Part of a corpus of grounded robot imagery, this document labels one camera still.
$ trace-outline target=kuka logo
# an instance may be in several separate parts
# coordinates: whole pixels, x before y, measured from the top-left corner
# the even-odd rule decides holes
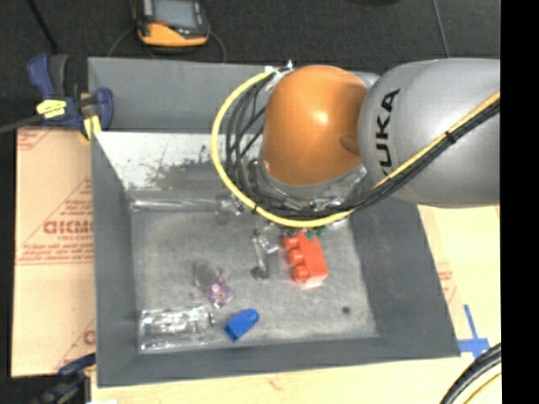
[[[391,152],[389,151],[389,133],[387,130],[389,122],[391,121],[393,100],[397,97],[399,91],[401,91],[400,88],[384,96],[380,106],[386,112],[379,114],[378,118],[376,119],[376,149],[382,153],[382,158],[379,160],[379,163],[382,167],[382,172],[384,172],[384,175],[388,174],[384,168],[386,167],[391,170],[391,166],[393,165]]]
[[[91,233],[93,232],[92,221],[46,221],[43,224],[43,232],[50,235],[58,235],[64,233]]]

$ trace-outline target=dark floor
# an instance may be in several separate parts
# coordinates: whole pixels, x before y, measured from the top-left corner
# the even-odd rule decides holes
[[[68,83],[87,82],[86,58],[105,56],[131,27],[130,0],[35,0],[61,51]],[[203,0],[227,61],[326,62],[383,73],[408,61],[500,58],[501,0]],[[33,114],[26,62],[51,48],[25,0],[2,0],[0,125]],[[132,32],[115,55],[152,58]],[[215,39],[183,57],[220,61]],[[25,403],[51,379],[9,379],[13,293],[13,133],[0,135],[0,403]]]

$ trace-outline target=table surface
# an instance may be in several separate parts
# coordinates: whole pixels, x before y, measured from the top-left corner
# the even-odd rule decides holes
[[[451,292],[446,294],[446,300],[457,338],[470,338],[469,326],[463,325],[462,316],[458,316],[465,304],[473,315],[478,336],[495,345],[501,341],[499,207],[442,210],[420,206],[419,211],[442,288]],[[439,402],[472,361],[471,353],[463,353],[461,357],[448,359],[388,361],[114,388],[97,387],[92,373],[91,391],[94,402],[116,400],[119,404],[351,401],[426,404]],[[501,402],[501,381],[480,402]]]

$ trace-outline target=purple object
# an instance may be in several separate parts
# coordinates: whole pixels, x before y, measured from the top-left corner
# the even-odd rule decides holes
[[[221,279],[206,287],[208,299],[215,308],[221,308],[228,304],[234,297],[232,289]]]

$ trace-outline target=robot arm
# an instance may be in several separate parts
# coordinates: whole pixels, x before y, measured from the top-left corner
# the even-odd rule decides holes
[[[444,207],[499,202],[499,61],[421,61],[395,67],[374,84],[336,67],[305,66],[287,72],[243,125],[259,92],[289,69],[245,82],[214,124],[217,171],[248,207],[283,226],[316,227],[389,194]],[[238,98],[225,170],[216,137]],[[260,154],[249,161],[240,145],[262,114]],[[371,181],[360,193],[358,170]],[[335,194],[343,184],[347,194]]]

